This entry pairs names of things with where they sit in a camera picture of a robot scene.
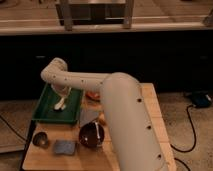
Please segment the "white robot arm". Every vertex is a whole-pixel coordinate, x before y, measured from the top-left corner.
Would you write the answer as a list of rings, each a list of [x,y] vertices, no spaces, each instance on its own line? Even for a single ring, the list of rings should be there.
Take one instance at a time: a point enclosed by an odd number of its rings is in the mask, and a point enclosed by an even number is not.
[[[137,79],[122,72],[69,72],[61,58],[54,58],[41,78],[60,88],[100,93],[120,171],[169,171]]]

